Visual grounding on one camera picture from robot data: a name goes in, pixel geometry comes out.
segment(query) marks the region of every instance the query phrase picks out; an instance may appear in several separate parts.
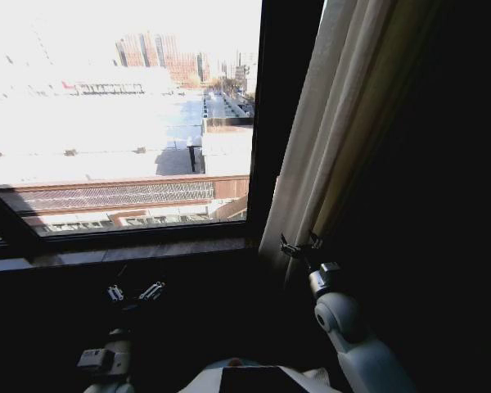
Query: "building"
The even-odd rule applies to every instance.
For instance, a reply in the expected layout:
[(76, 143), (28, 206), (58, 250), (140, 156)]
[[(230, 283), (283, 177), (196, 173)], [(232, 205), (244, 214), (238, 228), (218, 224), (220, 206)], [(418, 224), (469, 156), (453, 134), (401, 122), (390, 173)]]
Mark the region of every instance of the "building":
[(156, 45), (153, 43), (149, 31), (145, 34), (140, 34), (140, 47), (142, 48), (142, 55), (144, 58), (145, 66), (157, 67), (159, 65), (158, 53), (156, 51)]
[(127, 34), (115, 43), (120, 64), (124, 67), (157, 67), (159, 57), (151, 33)]
[(250, 117), (204, 119), (202, 155), (205, 174), (249, 174), (253, 140)]
[(198, 76), (201, 82), (209, 81), (209, 62), (205, 53), (196, 55), (196, 65), (198, 67)]
[(174, 82), (182, 86), (200, 82), (201, 77), (197, 56), (194, 53), (179, 50), (177, 39), (174, 35), (158, 35), (155, 38), (155, 42), (160, 65), (163, 62)]

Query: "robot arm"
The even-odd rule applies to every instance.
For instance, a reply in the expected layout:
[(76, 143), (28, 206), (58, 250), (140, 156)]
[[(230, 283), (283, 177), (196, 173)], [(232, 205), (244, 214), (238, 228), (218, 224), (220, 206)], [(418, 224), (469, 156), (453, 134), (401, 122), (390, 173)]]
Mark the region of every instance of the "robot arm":
[(365, 326), (353, 299), (326, 293), (318, 298), (314, 312), (354, 393), (416, 391), (390, 348)]
[(281, 251), (303, 260), (317, 305), (314, 313), (338, 355), (340, 367), (354, 393), (413, 393), (417, 391), (391, 349), (363, 322), (356, 301), (334, 292), (332, 279), (339, 266), (319, 264), (322, 240), (310, 233), (313, 244), (292, 246), (281, 235)]

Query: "beige curtain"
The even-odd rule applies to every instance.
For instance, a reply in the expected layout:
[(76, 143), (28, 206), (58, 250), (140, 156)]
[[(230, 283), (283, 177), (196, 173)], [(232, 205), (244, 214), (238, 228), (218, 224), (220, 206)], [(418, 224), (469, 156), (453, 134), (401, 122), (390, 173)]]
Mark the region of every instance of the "beige curtain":
[(342, 196), (395, 108), (437, 2), (328, 0), (260, 245), (290, 277), (280, 234), (331, 229)]

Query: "window glass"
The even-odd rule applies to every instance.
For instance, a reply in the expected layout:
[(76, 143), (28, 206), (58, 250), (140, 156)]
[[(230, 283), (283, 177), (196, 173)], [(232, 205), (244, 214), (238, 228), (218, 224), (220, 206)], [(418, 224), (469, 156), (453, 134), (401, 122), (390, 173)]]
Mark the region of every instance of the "window glass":
[(37, 233), (246, 218), (261, 0), (0, 2), (0, 197)]

